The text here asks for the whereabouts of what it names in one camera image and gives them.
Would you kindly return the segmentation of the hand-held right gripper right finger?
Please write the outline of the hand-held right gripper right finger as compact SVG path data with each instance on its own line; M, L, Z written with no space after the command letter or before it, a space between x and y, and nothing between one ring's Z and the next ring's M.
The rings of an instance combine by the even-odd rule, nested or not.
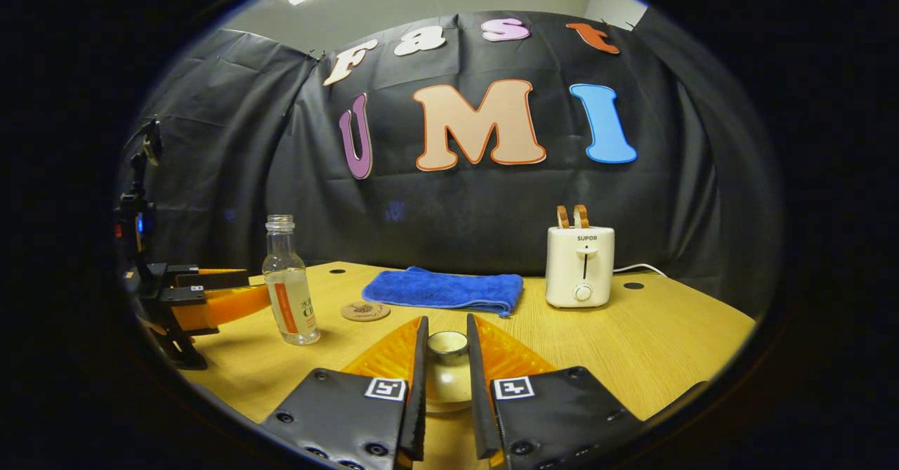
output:
M475 314L466 324L476 457L492 469L588 466L640 431L586 367L556 367Z

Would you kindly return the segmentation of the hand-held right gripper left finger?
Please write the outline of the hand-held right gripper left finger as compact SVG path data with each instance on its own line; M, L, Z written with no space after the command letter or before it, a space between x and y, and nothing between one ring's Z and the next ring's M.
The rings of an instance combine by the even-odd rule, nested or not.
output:
M315 368L261 427L330 468L412 468L424 458L428 337L420 316L343 370Z

